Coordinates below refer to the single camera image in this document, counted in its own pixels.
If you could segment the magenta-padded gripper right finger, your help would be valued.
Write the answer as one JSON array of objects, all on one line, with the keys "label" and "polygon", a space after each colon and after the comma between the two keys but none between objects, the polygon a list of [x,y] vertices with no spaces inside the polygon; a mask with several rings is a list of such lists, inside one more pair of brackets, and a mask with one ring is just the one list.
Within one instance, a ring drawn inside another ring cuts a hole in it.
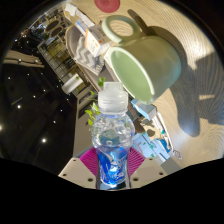
[{"label": "magenta-padded gripper right finger", "polygon": [[134,148],[128,154],[127,172],[131,189],[143,187],[167,175],[155,158],[146,158]]}]

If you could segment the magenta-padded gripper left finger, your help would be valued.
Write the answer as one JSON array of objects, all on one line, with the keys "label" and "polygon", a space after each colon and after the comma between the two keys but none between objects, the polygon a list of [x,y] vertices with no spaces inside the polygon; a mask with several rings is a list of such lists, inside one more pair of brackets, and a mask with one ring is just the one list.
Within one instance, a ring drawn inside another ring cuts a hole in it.
[{"label": "magenta-padded gripper left finger", "polygon": [[99,171],[95,148],[88,149],[80,158],[72,157],[59,177],[77,185],[95,185]]}]

